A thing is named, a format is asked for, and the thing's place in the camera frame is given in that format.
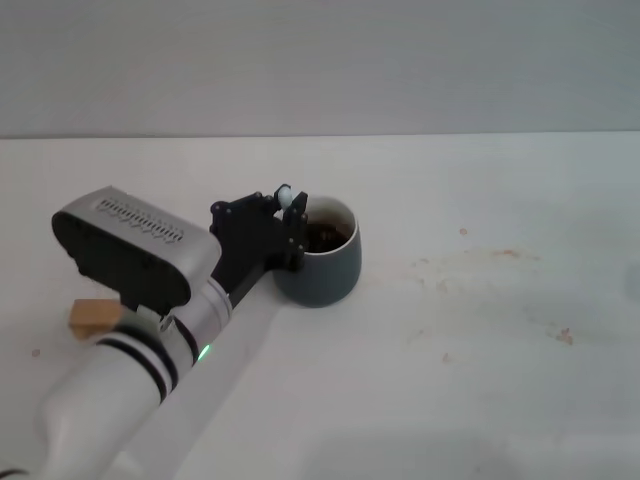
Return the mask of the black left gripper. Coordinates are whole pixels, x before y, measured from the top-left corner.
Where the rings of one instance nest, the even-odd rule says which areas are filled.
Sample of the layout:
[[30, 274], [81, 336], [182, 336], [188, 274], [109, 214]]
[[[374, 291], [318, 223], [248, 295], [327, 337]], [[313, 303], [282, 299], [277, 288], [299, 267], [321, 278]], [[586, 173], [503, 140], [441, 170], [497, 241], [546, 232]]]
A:
[[296, 272], [307, 249], [308, 195], [282, 184], [274, 194], [259, 192], [211, 205], [211, 234], [219, 241], [221, 258], [212, 278], [238, 305], [269, 271]]

